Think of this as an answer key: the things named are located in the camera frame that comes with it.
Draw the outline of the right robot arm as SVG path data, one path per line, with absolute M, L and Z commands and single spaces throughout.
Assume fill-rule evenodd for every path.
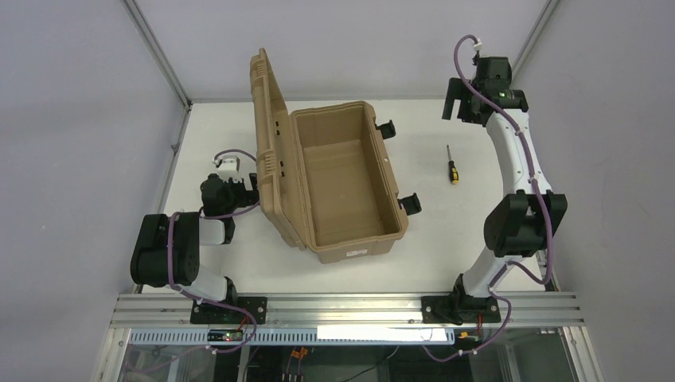
M 486 129 L 501 171 L 503 198 L 483 226 L 485 247 L 478 259 L 455 281 L 437 314 L 457 321 L 496 317 L 494 288 L 511 267 L 535 283 L 552 279 L 553 237 L 568 209 L 543 174 L 529 130 L 529 105 L 522 90 L 513 89 L 512 69 L 505 57 L 474 56 L 474 78 L 449 81 L 443 118 L 457 116 Z

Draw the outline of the black yellow screwdriver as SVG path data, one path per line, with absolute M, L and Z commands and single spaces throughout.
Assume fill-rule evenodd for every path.
M 446 150 L 447 150 L 447 157 L 448 157 L 448 177 L 450 179 L 450 183 L 452 185 L 457 185 L 459 182 L 459 175 L 458 175 L 458 170 L 455 165 L 455 161 L 452 157 L 451 154 L 451 149 L 449 145 L 446 145 Z

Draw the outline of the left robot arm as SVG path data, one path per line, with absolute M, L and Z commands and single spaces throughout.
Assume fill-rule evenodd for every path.
M 200 210 L 144 216 L 131 257 L 132 280 L 169 287 L 199 303 L 238 306 L 234 282 L 203 265 L 201 249 L 230 244 L 236 231 L 234 218 L 259 205 L 257 174 L 248 177 L 250 189 L 242 178 L 211 173 L 200 184 Z

